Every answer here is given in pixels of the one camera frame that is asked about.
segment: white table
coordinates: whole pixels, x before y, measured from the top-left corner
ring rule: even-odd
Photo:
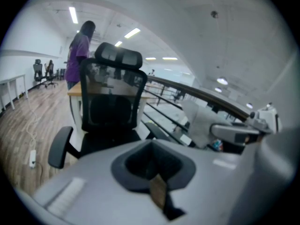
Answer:
[[[107,87],[102,87],[99,84],[99,86],[95,86],[90,92],[91,93],[95,93],[95,94],[109,94],[109,90],[112,90],[113,94],[122,94],[124,96],[135,96],[136,95],[136,91],[133,91],[134,89],[137,89],[136,87],[131,87],[128,84],[124,83],[123,81],[120,80],[115,80],[112,82],[112,84],[114,84],[114,88],[107,88]],[[78,133],[79,138],[83,139],[84,134],[86,132],[84,132],[81,127],[82,127],[82,118],[80,115],[80,106],[79,106],[79,102],[82,101],[82,93],[81,93],[81,84],[80,82],[77,83],[74,87],[72,87],[67,94],[70,96],[71,98],[71,106],[72,106],[72,110],[73,110],[73,116],[74,116],[74,121],[76,124],[76,130]],[[141,119],[142,119],[142,115],[143,115],[143,111],[144,111],[144,107],[146,105],[147,99],[149,98],[153,98],[152,95],[150,95],[149,93],[142,93],[141,95],[141,100],[140,100],[140,105],[139,105],[139,111],[136,117],[136,124],[137,127],[139,126]]]
[[[14,77],[10,77],[10,78],[7,78],[7,79],[4,79],[4,80],[1,80],[0,81],[0,84],[6,84],[7,85],[7,90],[8,90],[8,95],[9,95],[9,100],[10,100],[10,104],[11,104],[11,107],[13,108],[13,110],[15,109],[15,106],[14,106],[14,103],[13,103],[13,99],[12,99],[12,95],[11,95],[11,91],[10,91],[10,86],[9,86],[9,83],[13,80],[17,80],[17,78],[19,77],[23,77],[23,81],[24,81],[24,88],[25,88],[25,95],[26,95],[26,98],[28,98],[28,91],[26,89],[26,82],[25,82],[25,74],[21,74],[21,75],[18,75],[18,76],[14,76]],[[15,82],[15,93],[17,95],[17,99],[19,99],[19,92],[18,92],[18,86],[17,86],[17,83]],[[2,99],[2,96],[0,95],[0,100],[1,100],[1,103],[2,103],[2,106],[3,106],[3,109],[5,110],[5,104],[3,102],[3,99]]]

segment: metal railing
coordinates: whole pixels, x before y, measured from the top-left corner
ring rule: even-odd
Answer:
[[[189,86],[186,86],[181,83],[169,81],[163,78],[148,76],[148,83],[145,86],[144,92],[147,92],[154,96],[154,98],[150,98],[151,100],[147,102],[147,105],[151,107],[154,111],[159,113],[160,115],[164,116],[167,120],[169,120],[173,125],[175,125],[175,128],[172,132],[168,131],[160,122],[157,121],[157,119],[153,118],[153,116],[149,115],[147,112],[143,112],[143,114],[149,118],[154,124],[156,124],[161,130],[163,130],[169,138],[177,142],[181,145],[188,145],[185,144],[181,139],[178,137],[178,129],[180,130],[180,135],[185,134],[188,135],[188,126],[189,123],[186,124],[180,124],[178,121],[174,120],[169,115],[165,114],[159,109],[160,104],[168,104],[172,105],[173,107],[176,107],[177,109],[180,109],[182,111],[182,107],[179,104],[181,100],[184,100],[187,95],[190,95],[188,99],[201,99],[207,102],[207,106],[212,109],[212,111],[218,113],[218,112],[226,112],[228,114],[225,114],[225,119],[230,118],[237,118],[241,121],[245,121],[249,114],[244,111],[242,108],[230,103],[229,101],[226,101],[220,97],[215,96],[212,93],[209,93],[207,91],[195,89]]]

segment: cable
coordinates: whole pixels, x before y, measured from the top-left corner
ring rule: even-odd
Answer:
[[[39,185],[41,186],[42,185],[42,175],[43,175],[44,169],[43,169],[43,165],[41,165],[39,162],[36,162],[36,164],[39,164],[42,168],[41,175],[39,176]]]
[[[35,116],[35,118],[34,118],[33,121],[31,121],[31,122],[28,123],[28,125],[27,125],[27,127],[26,127],[26,132],[31,136],[31,140],[30,140],[30,142],[29,142],[29,147],[31,147],[31,148],[33,148],[33,150],[35,150],[36,144],[37,144],[37,141],[36,141],[37,133],[31,133],[31,132],[29,131],[29,127],[30,127],[30,125],[32,125],[32,124],[38,122],[41,118],[39,118],[39,117],[37,116],[37,114],[32,110],[31,105],[30,105],[29,98],[28,98],[28,106],[29,106],[30,111],[31,111],[31,112],[33,113],[33,115]]]

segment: long dark hair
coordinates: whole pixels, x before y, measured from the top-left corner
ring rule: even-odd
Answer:
[[[94,34],[95,28],[96,28],[96,26],[95,26],[94,22],[86,21],[81,26],[80,31],[75,35],[73,41],[70,44],[70,48],[72,47],[72,45],[74,43],[76,43],[79,40],[80,36],[82,36],[82,35],[86,35],[89,38],[89,41],[90,41],[92,39],[93,34]]]

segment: table leg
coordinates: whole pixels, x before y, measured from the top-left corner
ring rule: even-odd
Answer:
[[[79,101],[81,99],[78,97],[75,97],[75,96],[70,96],[70,97],[71,97],[71,105],[72,105],[76,130],[78,133],[78,137],[80,138],[80,140],[82,142],[85,132],[81,129],[82,124],[83,124],[82,118],[80,116],[80,107],[79,107]]]
[[[140,122],[142,120],[142,115],[143,115],[143,112],[144,112],[146,102],[147,102],[146,98],[141,98],[139,111],[138,111],[137,116],[136,116],[136,126],[137,127],[140,125]]]
[[[25,75],[23,76],[23,80],[24,80],[25,95],[26,95],[26,98],[28,98],[28,91],[26,88]]]
[[[5,105],[4,105],[3,98],[2,98],[2,96],[1,96],[1,94],[0,94],[0,100],[1,100],[1,104],[2,104],[3,110],[5,111],[6,108],[5,108]]]
[[[17,95],[17,99],[19,99],[17,80],[15,79],[15,94]]]
[[[14,110],[15,106],[14,106],[13,100],[11,99],[11,92],[10,92],[9,82],[7,82],[6,84],[7,84],[7,89],[8,89],[8,95],[9,95],[10,104],[11,104],[11,107],[13,108],[13,110]]]

